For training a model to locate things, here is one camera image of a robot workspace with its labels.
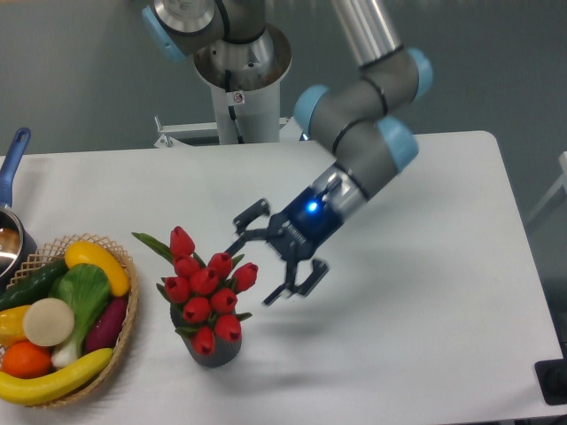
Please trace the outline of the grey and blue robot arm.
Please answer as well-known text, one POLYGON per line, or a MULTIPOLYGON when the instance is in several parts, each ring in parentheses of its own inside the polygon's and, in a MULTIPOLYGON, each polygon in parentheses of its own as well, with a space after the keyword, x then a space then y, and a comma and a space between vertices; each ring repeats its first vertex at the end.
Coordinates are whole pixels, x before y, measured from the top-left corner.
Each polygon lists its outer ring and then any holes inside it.
MULTIPOLYGON (((278 213, 260 200, 235 218, 236 253, 261 240, 286 265, 271 294, 306 296, 328 272, 316 250, 416 157, 412 132, 392 113, 432 84, 429 59, 403 46, 380 1, 336 1, 333 9, 360 78, 337 92, 307 89, 293 118, 333 164, 278 213)), ((275 142, 280 135, 280 83, 291 47, 269 24, 262 1, 152 1, 142 11, 153 41, 172 61, 192 58, 209 86, 222 144, 275 142)))

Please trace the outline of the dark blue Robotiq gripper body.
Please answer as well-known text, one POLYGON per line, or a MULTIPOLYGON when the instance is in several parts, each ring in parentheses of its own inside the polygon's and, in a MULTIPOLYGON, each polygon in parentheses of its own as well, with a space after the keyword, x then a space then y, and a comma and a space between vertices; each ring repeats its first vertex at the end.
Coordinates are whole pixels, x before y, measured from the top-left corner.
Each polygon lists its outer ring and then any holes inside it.
POLYGON ((268 222, 267 239, 287 263, 311 259, 316 250, 344 223, 330 201, 328 190, 307 187, 268 222))

